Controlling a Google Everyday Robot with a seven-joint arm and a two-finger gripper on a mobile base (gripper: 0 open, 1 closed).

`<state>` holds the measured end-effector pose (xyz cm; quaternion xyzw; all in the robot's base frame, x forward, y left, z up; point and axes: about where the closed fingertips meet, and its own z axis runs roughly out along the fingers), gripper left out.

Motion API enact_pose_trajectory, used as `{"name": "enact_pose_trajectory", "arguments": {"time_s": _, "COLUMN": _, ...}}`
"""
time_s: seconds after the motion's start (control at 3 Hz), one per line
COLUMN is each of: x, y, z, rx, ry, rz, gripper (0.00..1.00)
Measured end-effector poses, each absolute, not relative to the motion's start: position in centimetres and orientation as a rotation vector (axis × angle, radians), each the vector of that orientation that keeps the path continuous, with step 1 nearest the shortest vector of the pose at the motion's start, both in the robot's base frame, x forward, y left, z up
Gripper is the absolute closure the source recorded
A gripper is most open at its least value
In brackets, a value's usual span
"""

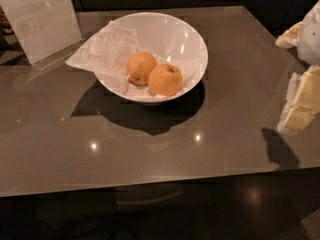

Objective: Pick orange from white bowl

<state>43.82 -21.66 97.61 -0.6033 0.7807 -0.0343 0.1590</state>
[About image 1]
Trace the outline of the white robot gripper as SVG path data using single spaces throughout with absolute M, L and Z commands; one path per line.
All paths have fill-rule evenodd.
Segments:
M 311 65 L 303 74 L 292 74 L 277 126 L 279 133 L 293 136 L 320 113 L 320 0 L 303 21 L 281 34 L 275 45 L 284 49 L 297 47 L 299 59 Z

